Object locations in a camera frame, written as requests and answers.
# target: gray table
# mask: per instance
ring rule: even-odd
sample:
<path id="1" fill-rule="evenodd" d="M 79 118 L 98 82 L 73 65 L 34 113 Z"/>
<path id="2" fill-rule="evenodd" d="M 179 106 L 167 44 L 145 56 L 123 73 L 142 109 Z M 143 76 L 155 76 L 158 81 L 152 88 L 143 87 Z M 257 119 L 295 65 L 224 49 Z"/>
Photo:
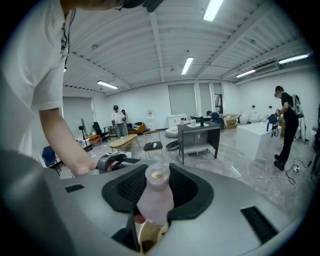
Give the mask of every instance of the gray table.
<path id="1" fill-rule="evenodd" d="M 185 154 L 215 149 L 214 158 L 217 158 L 220 141 L 220 124 L 204 122 L 208 126 L 191 128 L 178 125 L 179 154 L 182 154 L 182 164 L 185 164 Z"/>

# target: white cabinet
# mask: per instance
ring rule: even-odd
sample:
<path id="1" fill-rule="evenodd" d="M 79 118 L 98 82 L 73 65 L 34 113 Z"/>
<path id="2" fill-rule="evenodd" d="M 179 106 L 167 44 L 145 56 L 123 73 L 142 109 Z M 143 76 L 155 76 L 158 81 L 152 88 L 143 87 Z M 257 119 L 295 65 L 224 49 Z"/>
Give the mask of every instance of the white cabinet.
<path id="1" fill-rule="evenodd" d="M 184 120 L 184 123 L 187 122 L 187 114 L 173 114 L 168 115 L 168 125 L 169 127 L 180 125 L 180 121 Z"/>

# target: pink plastic bottle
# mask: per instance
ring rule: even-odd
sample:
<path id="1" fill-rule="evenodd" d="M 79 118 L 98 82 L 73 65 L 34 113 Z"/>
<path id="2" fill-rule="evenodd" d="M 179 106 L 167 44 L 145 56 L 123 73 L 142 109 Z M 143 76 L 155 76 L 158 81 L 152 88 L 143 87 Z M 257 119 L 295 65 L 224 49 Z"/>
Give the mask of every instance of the pink plastic bottle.
<path id="1" fill-rule="evenodd" d="M 148 222 L 158 226 L 167 223 L 167 214 L 174 207 L 174 197 L 169 187 L 169 176 L 169 165 L 150 165 L 145 170 L 145 190 L 137 203 L 142 216 Z"/>

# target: wooden table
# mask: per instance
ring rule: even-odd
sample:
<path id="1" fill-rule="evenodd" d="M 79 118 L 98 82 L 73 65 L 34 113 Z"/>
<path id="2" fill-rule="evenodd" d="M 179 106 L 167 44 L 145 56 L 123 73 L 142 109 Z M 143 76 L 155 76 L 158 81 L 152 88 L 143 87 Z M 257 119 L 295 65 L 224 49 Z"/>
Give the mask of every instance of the wooden table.
<path id="1" fill-rule="evenodd" d="M 138 143 L 138 146 L 140 147 L 137 137 L 137 134 L 129 134 L 127 136 L 124 136 L 123 139 L 119 138 L 113 142 L 110 142 L 109 147 L 112 149 L 112 152 L 114 151 L 114 149 L 123 150 L 127 145 L 131 144 L 134 141 L 136 141 Z"/>

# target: white bean bag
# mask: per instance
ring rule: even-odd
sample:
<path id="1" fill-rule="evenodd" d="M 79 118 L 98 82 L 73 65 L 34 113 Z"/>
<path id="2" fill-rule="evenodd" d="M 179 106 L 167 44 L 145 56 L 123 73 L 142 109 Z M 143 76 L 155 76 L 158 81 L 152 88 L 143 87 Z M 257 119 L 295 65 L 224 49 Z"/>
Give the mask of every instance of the white bean bag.
<path id="1" fill-rule="evenodd" d="M 165 136 L 167 138 L 178 138 L 178 126 L 172 126 L 166 129 Z"/>

